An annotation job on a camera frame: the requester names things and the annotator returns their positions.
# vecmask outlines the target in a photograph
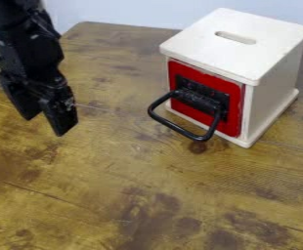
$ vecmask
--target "wood grain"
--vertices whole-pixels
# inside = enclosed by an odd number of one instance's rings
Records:
[[[147,116],[166,71],[130,45],[173,32],[90,22],[68,32],[82,121],[63,138],[0,91],[0,249],[303,250],[303,68],[299,101],[251,149],[191,143]]]

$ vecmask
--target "red panel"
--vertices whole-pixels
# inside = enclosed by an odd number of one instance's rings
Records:
[[[198,71],[189,64],[171,60],[169,62],[169,79],[170,79],[170,89],[175,90],[177,81],[175,76],[182,75],[183,77],[199,82],[203,85],[210,86],[211,88],[219,90],[221,92],[230,94],[230,110],[229,110],[229,118],[227,122],[221,121],[217,130],[230,137],[238,137],[241,135],[241,120],[242,120],[242,106],[243,106],[243,98],[245,97],[245,85],[243,90],[241,86],[238,86],[233,82],[227,82],[225,79],[221,79],[215,76],[206,74],[202,71]],[[193,107],[182,104],[177,100],[171,100],[171,107],[174,110],[186,114],[195,120],[201,121],[203,124],[211,126],[213,117]]]

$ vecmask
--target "wooden table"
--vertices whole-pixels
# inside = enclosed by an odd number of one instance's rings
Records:
[[[67,33],[81,125],[63,138],[0,90],[0,249],[303,250],[303,66],[299,100],[251,149],[191,143],[147,115],[175,33],[91,22]]]

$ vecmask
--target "wooden box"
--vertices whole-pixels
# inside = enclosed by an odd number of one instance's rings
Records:
[[[303,25],[218,9],[161,51],[171,92],[151,105],[151,117],[195,141],[207,141],[215,132],[250,147],[299,93]],[[194,135],[154,113],[166,101],[167,109],[209,135]]]

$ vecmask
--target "white wooden box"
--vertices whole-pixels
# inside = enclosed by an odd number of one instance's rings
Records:
[[[250,147],[299,93],[295,84],[303,54],[303,25],[218,9],[166,41],[161,51],[169,60],[170,89],[174,75],[190,78],[195,72],[201,74],[199,79],[213,77],[203,83],[207,86],[211,81],[217,89],[229,88],[222,86],[226,83],[239,89],[241,99],[225,91],[231,100],[238,99],[238,103],[231,104],[237,106],[230,108],[230,114],[237,112],[237,115],[231,118],[233,124],[225,122],[215,133]],[[211,122],[198,119],[206,114],[195,111],[194,118],[194,109],[183,112],[173,101],[167,102],[167,108],[210,129]]]

